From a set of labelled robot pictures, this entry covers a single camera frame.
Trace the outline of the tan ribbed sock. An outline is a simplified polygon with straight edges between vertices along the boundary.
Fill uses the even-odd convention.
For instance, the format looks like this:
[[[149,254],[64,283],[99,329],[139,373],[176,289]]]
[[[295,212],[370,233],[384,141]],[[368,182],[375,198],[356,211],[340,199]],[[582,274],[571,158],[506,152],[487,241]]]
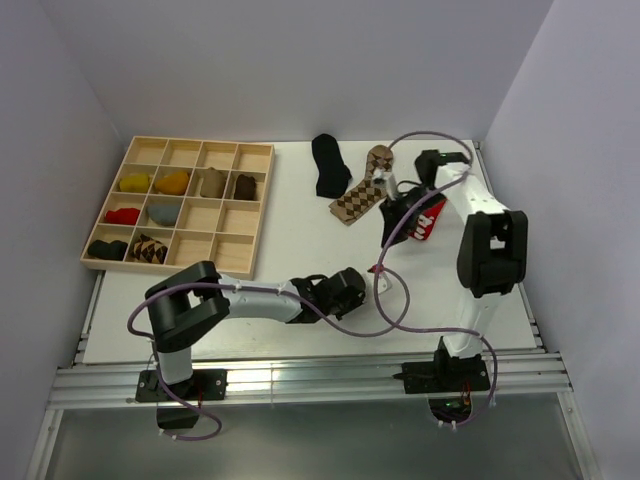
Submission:
[[[226,186],[226,175],[210,167],[202,173],[200,196],[204,198],[221,198]]]

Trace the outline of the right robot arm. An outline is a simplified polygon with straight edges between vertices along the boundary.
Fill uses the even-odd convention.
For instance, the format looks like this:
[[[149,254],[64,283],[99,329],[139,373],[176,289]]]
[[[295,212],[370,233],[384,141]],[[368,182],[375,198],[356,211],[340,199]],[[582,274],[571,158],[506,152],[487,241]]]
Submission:
[[[478,355],[482,338],[493,319],[499,299],[521,283],[526,274],[528,218],[510,210],[489,192],[471,171],[472,161],[461,152],[424,150],[414,167],[419,182],[401,192],[391,173],[374,171],[376,186],[385,188],[380,204],[383,216],[381,247],[408,239],[419,213],[445,199],[463,221],[456,259],[457,278],[463,288],[458,325],[442,337],[449,356],[433,365],[435,383],[452,390],[468,374],[462,359]]]

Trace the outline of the brown argyle sock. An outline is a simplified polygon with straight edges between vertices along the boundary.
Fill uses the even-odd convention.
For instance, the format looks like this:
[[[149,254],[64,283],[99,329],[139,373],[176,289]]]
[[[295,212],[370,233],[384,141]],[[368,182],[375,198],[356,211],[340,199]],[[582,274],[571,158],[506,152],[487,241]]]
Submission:
[[[373,176],[376,170],[390,172],[393,163],[394,155],[387,146],[374,146],[367,153],[363,179],[340,198],[334,200],[329,205],[330,212],[347,226],[359,220],[379,201],[386,198],[384,187],[376,186]]]

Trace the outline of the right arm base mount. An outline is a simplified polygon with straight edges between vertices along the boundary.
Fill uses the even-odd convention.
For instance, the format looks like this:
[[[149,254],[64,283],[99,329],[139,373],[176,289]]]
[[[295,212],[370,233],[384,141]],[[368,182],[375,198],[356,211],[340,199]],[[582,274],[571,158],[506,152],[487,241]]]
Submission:
[[[441,426],[456,429],[473,415],[473,393],[491,393],[492,383],[481,355],[459,359],[446,352],[431,361],[405,362],[392,378],[403,385],[407,395],[431,395],[429,409]]]

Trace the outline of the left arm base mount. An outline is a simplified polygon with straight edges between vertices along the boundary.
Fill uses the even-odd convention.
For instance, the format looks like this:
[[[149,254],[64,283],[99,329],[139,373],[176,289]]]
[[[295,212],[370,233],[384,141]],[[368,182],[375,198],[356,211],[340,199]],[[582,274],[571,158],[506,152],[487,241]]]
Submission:
[[[164,388],[157,370],[143,370],[138,378],[134,400],[141,404],[159,404],[156,422],[159,428],[170,432],[192,429],[199,414],[180,404],[174,397],[201,407],[206,401],[221,401],[225,398],[227,371],[224,369],[195,370],[192,376],[177,384]]]

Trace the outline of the dark brown striped sock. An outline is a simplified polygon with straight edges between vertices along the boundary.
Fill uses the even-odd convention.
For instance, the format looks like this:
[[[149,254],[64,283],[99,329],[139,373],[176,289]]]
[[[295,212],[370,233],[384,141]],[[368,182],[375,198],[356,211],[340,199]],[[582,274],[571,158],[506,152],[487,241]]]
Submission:
[[[256,178],[246,174],[239,174],[236,178],[233,198],[242,201],[255,201],[257,191]]]

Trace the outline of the red reindeer sock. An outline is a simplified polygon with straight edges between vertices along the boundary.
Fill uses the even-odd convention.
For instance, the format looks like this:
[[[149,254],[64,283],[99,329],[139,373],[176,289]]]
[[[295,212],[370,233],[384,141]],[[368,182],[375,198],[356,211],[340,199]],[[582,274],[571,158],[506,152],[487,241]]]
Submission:
[[[439,201],[437,204],[426,208],[419,216],[414,229],[409,233],[409,237],[417,241],[426,241],[431,235],[435,223],[446,205],[446,201]]]

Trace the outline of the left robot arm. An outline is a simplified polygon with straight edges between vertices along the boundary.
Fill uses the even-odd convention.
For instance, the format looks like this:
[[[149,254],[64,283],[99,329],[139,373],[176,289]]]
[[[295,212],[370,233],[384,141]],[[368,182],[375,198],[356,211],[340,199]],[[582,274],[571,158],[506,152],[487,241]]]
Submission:
[[[195,386],[192,346],[228,319],[268,319],[313,324],[341,319],[366,298],[366,281],[348,267],[281,283],[240,280],[221,274],[211,261],[198,262],[145,292],[160,370],[159,388],[183,399]]]

